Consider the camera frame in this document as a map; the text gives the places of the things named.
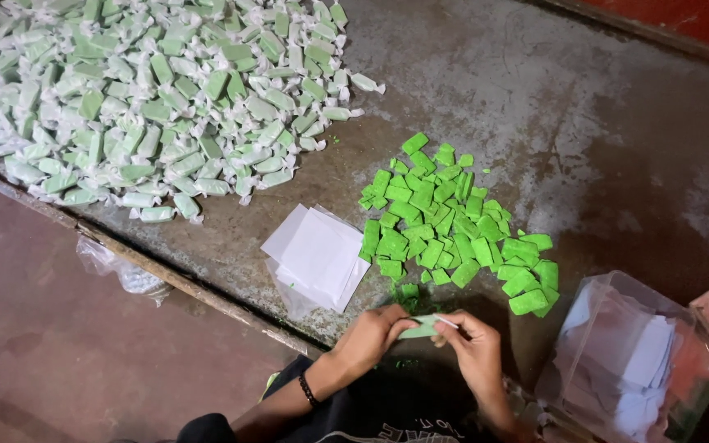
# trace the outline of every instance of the plastic container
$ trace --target plastic container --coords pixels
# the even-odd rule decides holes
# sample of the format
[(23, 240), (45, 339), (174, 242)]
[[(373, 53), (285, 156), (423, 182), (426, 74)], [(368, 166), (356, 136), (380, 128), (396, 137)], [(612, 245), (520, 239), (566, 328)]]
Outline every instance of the plastic container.
[[(582, 291), (585, 289), (587, 295), (583, 297)], [(572, 386), (574, 377), (576, 377), (577, 380), (580, 380), (582, 376), (589, 379), (597, 378), (599, 383), (605, 384), (600, 386), (620, 386), (623, 388), (636, 388), (639, 386), (624, 380), (622, 377), (614, 375), (621, 374), (622, 372), (620, 370), (614, 370), (614, 368), (604, 368), (603, 371), (592, 370), (594, 360), (587, 360), (586, 365), (581, 364), (581, 359), (586, 358), (586, 354), (583, 356), (583, 351), (586, 346), (590, 349), (592, 349), (592, 346), (604, 348), (606, 350), (605, 353), (613, 356), (610, 360), (615, 362), (626, 361), (628, 356), (633, 354), (636, 341), (642, 334), (641, 330), (629, 330), (623, 337), (601, 334), (599, 339), (597, 339), (599, 342), (590, 343), (592, 339), (591, 333), (593, 332), (592, 325), (596, 322), (596, 318), (598, 318), (599, 315), (607, 315), (604, 313), (605, 306), (609, 306), (608, 309), (612, 309), (613, 311), (611, 316), (602, 317), (602, 322), (606, 319), (614, 318), (613, 304), (603, 304), (606, 297), (614, 297), (614, 294), (607, 296), (607, 293), (611, 290), (616, 290), (620, 295), (627, 297), (627, 303), (631, 304), (632, 307), (635, 307), (639, 311), (646, 312), (650, 315), (662, 315), (666, 318), (675, 319), (675, 336), (670, 348), (670, 366), (674, 369), (674, 355), (676, 350), (681, 346), (681, 340), (684, 339), (684, 333), (682, 332), (690, 330), (693, 327), (693, 315), (686, 310), (686, 308), (667, 299), (655, 290), (646, 287), (627, 274), (621, 271), (614, 271), (609, 274), (588, 277), (582, 280), (576, 292), (574, 304), (570, 308), (562, 331), (558, 336), (558, 345), (556, 345), (541, 373), (536, 385), (535, 394), (537, 398), (546, 401), (547, 404), (556, 409), (558, 413), (563, 413), (565, 416), (572, 418), (594, 434), (609, 442), (632, 442), (637, 440), (615, 429), (611, 426), (609, 420), (605, 420), (593, 410), (582, 408), (566, 400), (569, 396), (575, 395), (574, 390), (577, 389), (577, 387)], [(566, 346), (561, 353), (558, 351), (558, 346), (566, 331), (573, 330), (572, 328), (578, 328), (576, 329), (578, 334), (565, 336)], [(668, 384), (668, 378), (668, 376), (665, 377), (665, 384)], [(660, 430), (654, 429), (653, 432), (648, 432), (647, 441), (670, 441), (663, 436), (663, 430), (666, 427), (665, 419), (665, 413), (661, 411), (657, 423), (657, 428)]]

